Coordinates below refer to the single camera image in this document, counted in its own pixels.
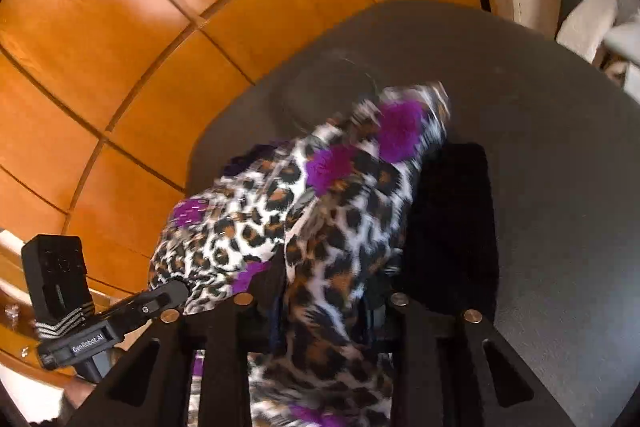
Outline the wooden wardrobe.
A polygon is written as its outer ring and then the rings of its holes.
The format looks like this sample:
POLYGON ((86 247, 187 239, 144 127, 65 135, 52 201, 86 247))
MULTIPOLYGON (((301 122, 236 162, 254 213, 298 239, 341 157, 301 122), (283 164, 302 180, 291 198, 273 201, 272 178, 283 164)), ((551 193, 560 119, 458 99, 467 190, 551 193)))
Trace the wooden wardrobe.
POLYGON ((2 228, 76 234, 97 294, 140 291, 206 124, 381 1, 1 0, 2 228))

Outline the grey garment on chair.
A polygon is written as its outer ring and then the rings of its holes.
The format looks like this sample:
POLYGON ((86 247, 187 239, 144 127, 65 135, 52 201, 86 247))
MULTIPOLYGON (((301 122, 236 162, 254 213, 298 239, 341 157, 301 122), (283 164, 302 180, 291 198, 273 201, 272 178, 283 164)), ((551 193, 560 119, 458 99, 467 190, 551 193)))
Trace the grey garment on chair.
POLYGON ((582 0, 555 41, 639 103, 639 0, 582 0))

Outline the leopard print purple garment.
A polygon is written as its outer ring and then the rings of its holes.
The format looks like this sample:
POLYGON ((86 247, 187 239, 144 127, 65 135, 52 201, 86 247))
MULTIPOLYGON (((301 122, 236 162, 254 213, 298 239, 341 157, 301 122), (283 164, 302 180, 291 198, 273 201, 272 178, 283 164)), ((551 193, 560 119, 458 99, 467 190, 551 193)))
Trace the leopard print purple garment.
POLYGON ((424 157, 444 143, 438 83, 389 87, 175 205, 149 284, 186 283, 187 314, 283 265, 279 344, 248 358, 257 426, 385 426, 392 361, 354 334, 367 283, 398 256, 424 157))

